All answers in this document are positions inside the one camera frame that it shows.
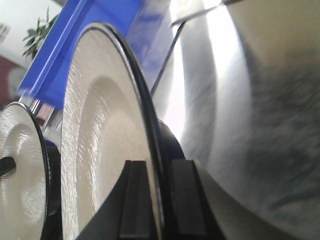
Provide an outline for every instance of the circular disc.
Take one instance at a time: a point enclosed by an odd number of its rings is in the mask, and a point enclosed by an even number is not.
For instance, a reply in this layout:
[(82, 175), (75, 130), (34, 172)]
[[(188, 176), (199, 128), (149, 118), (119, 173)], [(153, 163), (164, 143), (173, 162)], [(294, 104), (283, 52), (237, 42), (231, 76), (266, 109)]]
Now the circular disc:
[(0, 239), (41, 239), (48, 202), (47, 154), (36, 120), (20, 102), (9, 104), (0, 116), (4, 157), (13, 157), (16, 168), (0, 179)]
[(61, 138), (64, 239), (75, 239), (118, 180), (125, 160), (146, 162), (161, 234), (158, 122), (128, 46), (109, 25), (91, 23), (74, 51)]

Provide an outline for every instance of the black knob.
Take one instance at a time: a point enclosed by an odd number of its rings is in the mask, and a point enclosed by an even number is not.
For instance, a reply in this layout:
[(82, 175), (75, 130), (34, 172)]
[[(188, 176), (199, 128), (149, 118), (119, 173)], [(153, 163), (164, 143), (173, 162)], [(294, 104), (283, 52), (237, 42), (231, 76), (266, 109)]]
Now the black knob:
[(16, 167), (16, 162), (13, 157), (5, 156), (0, 160), (0, 176), (10, 172)]

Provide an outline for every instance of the curved metal surface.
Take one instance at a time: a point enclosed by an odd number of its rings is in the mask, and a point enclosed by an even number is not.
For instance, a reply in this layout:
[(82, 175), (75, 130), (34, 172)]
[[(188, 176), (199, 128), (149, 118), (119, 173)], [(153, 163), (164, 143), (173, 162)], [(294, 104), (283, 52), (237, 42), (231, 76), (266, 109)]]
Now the curved metal surface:
[(245, 0), (187, 21), (153, 95), (187, 159), (306, 240), (320, 235), (319, 8)]
[(65, 239), (74, 239), (97, 212), (128, 159), (146, 162), (162, 239), (172, 228), (174, 212), (151, 97), (125, 40), (109, 24), (94, 22), (77, 43), (65, 93), (61, 139)]
[(0, 239), (43, 239), (49, 163), (40, 127), (23, 103), (10, 103), (0, 116), (0, 156), (16, 163), (0, 179)]

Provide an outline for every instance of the white textured disc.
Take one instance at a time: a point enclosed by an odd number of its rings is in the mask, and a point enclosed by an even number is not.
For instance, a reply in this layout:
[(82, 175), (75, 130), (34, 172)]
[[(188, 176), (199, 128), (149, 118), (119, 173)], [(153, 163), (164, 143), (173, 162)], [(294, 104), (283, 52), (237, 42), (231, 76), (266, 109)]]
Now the white textured disc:
[[(95, 24), (77, 43), (65, 91), (61, 138), (64, 240), (75, 239), (94, 216), (125, 160), (143, 160), (148, 169), (152, 167), (131, 70), (115, 39)], [(154, 179), (152, 171), (148, 175)], [(155, 194), (151, 187), (153, 209)]]
[(0, 180), (0, 239), (39, 240), (47, 214), (43, 138), (30, 110), (8, 105), (0, 116), (0, 158), (13, 157), (16, 168)]

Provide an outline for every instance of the black rim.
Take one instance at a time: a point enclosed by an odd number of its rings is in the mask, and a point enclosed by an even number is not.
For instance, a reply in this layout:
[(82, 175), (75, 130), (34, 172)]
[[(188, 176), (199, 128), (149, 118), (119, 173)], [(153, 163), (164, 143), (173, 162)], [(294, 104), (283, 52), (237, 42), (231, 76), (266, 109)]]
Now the black rim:
[(46, 222), (47, 222), (47, 217), (48, 217), (48, 199), (49, 199), (49, 195), (50, 195), (49, 162), (48, 162), (48, 155), (47, 155), (45, 140), (44, 140), (40, 126), (39, 126), (35, 116), (31, 112), (31, 110), (27, 107), (27, 105), (25, 105), (22, 102), (14, 101), (14, 102), (8, 104), (4, 108), (4, 110), (10, 106), (13, 106), (13, 105), (17, 105), (17, 106), (23, 108), (28, 113), (30, 118), (32, 119), (32, 122), (34, 124), (34, 128), (35, 128), (35, 130), (38, 134), (38, 137), (39, 137), (39, 142), (40, 142), (40, 146), (41, 146), (41, 150), (42, 150), (42, 158), (43, 158), (44, 173), (45, 173), (45, 206), (44, 206), (45, 212), (44, 212), (44, 217), (43, 217), (43, 224), (42, 224), (40, 240), (44, 240), (44, 231), (46, 228)]
[(152, 99), (146, 85), (145, 79), (141, 72), (138, 61), (133, 54), (130, 46), (125, 38), (110, 24), (105, 22), (92, 22), (81, 33), (78, 41), (82, 36), (91, 30), (98, 30), (108, 37), (113, 45), (120, 53), (124, 61), (128, 73), (131, 75), (135, 95), (139, 102), (139, 107), (142, 112), (142, 119), (146, 129), (148, 146), (151, 153), (151, 161), (154, 174), (154, 186), (157, 193), (158, 209), (160, 216), (160, 227), (162, 238), (172, 236), (175, 228), (175, 215), (172, 202), (172, 193), (169, 188), (169, 164), (166, 156), (165, 146), (161, 139), (160, 128), (156, 112), (152, 104)]

